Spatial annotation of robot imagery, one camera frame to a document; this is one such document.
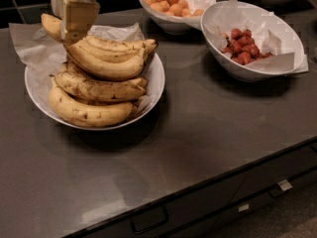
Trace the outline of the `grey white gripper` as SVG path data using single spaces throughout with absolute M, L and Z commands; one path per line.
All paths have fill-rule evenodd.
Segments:
M 51 0 L 53 13 L 61 18 L 61 38 L 74 44 L 90 31 L 100 6 L 94 0 Z

